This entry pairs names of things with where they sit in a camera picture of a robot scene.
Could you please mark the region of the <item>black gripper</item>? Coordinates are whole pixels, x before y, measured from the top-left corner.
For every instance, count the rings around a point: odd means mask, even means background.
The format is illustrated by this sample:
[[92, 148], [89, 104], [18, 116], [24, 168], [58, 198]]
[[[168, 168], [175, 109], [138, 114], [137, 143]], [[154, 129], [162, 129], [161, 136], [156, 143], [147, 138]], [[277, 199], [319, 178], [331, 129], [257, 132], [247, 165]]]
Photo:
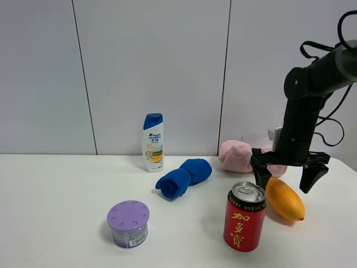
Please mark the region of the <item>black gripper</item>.
[[250, 163], [254, 172], [255, 184], [265, 188], [272, 177], [268, 165], [303, 167], [300, 190], [308, 193], [314, 184], [329, 171], [330, 156], [324, 152], [310, 152], [307, 143], [296, 142], [294, 138], [285, 139], [281, 134], [276, 151], [265, 153], [253, 151]]

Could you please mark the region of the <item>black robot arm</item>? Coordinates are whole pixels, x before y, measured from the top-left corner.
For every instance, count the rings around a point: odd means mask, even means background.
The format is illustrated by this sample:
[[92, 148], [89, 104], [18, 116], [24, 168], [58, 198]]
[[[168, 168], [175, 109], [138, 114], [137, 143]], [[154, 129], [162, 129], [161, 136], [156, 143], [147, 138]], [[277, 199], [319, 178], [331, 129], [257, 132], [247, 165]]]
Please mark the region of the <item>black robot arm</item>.
[[293, 68], [285, 78], [287, 105], [283, 126], [272, 151], [253, 154], [255, 183], [265, 189], [272, 174], [269, 165], [303, 168], [300, 189], [308, 193], [328, 172], [330, 157], [311, 152], [310, 145], [320, 110], [336, 90], [356, 83], [356, 41], [329, 48], [328, 54], [307, 67]]

